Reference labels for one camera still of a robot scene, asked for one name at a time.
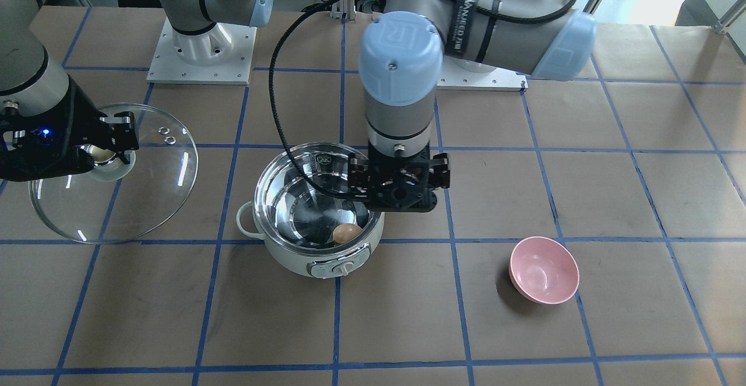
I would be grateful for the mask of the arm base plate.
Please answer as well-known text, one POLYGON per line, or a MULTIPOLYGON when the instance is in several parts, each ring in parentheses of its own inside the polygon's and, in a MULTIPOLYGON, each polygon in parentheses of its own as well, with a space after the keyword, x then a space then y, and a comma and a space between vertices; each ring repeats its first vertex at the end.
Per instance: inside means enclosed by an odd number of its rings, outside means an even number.
POLYGON ((525 75, 492 65, 445 57, 438 89, 519 92, 528 88, 525 75))
POLYGON ((247 86, 257 32, 255 27, 219 23, 189 36, 166 19, 146 79, 154 84, 247 86))

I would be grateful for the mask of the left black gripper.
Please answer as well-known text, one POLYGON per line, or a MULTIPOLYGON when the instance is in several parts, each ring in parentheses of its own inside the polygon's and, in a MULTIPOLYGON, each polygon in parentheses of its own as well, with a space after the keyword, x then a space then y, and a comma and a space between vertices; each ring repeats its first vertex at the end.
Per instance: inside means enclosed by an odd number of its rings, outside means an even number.
POLYGON ((368 157, 349 154, 349 189, 373 212, 426 213, 438 203, 435 190, 448 189, 451 160, 447 153, 431 156, 429 145, 405 157, 393 157, 370 145, 368 157))

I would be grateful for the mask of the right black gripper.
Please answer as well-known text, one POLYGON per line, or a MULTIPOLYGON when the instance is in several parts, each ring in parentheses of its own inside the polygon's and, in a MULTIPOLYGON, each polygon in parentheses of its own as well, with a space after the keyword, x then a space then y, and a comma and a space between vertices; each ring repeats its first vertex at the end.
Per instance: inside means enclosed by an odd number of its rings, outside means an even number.
POLYGON ((133 112, 107 115, 72 78, 68 81, 61 101, 37 115, 21 112, 18 101, 3 102, 2 135, 13 134, 13 147, 2 145, 2 179, 26 182, 88 173, 95 160, 83 145, 110 150, 130 163, 125 153, 139 149, 133 112))

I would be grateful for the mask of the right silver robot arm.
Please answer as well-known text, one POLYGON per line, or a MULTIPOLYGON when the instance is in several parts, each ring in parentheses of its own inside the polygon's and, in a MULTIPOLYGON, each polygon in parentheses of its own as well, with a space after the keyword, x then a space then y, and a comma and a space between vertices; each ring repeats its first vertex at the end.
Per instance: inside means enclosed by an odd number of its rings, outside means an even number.
MULTIPOLYGON (((207 65, 231 45, 227 24, 263 27, 274 0, 119 0, 121 6, 162 7, 178 58, 207 65)), ((45 0, 2 0, 2 179, 58 178, 101 169, 119 179, 139 149, 134 113, 105 113, 30 30, 45 0)))

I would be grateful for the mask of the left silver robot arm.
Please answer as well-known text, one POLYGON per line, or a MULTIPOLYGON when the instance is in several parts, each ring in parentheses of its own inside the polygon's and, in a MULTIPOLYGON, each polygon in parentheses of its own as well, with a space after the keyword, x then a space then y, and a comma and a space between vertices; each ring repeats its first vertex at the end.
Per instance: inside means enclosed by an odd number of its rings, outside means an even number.
POLYGON ((568 81, 593 51, 597 22, 576 0, 386 0, 363 31, 367 159, 349 160, 349 190, 375 212, 429 212, 451 181, 431 154, 445 57, 568 81))

